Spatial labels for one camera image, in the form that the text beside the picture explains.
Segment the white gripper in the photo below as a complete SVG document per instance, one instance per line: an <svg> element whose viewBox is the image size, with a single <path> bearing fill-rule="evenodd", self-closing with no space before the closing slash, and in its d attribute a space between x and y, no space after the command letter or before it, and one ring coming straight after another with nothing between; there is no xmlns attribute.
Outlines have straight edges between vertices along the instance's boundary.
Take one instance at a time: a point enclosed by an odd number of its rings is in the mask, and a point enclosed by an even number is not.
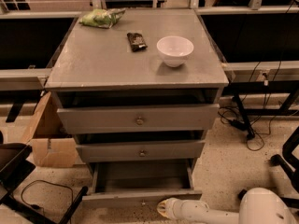
<svg viewBox="0 0 299 224"><path fill-rule="evenodd" d="M157 204L157 212L170 219L207 220L209 210L200 201L170 198Z"/></svg>

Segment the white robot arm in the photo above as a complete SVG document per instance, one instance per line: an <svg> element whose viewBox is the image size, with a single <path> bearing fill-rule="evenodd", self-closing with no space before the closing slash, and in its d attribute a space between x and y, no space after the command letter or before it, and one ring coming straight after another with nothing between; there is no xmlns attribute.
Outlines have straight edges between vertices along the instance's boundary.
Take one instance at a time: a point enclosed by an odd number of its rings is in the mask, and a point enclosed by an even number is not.
<svg viewBox="0 0 299 224"><path fill-rule="evenodd" d="M192 224L298 224L290 208L273 191L248 190L241 199L239 212L210 209L200 200L169 198L157 205L158 213L171 220Z"/></svg>

